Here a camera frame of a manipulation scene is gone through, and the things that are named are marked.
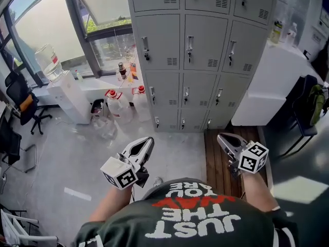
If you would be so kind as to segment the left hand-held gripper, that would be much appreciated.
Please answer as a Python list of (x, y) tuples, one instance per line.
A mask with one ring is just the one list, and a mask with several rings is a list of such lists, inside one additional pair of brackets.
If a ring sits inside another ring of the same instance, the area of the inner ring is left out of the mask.
[(120, 190), (131, 185), (143, 188), (149, 178), (144, 167), (153, 151), (155, 141), (152, 137), (142, 137), (129, 143), (118, 158), (110, 157), (100, 168), (109, 183)]

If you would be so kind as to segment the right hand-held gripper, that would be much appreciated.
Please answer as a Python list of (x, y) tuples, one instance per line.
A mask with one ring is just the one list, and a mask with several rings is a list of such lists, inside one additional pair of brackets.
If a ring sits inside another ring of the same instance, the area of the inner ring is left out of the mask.
[(228, 169), (237, 177), (242, 172), (259, 172), (268, 159), (269, 150), (259, 142), (249, 142), (233, 133), (221, 133), (217, 142), (230, 156)]

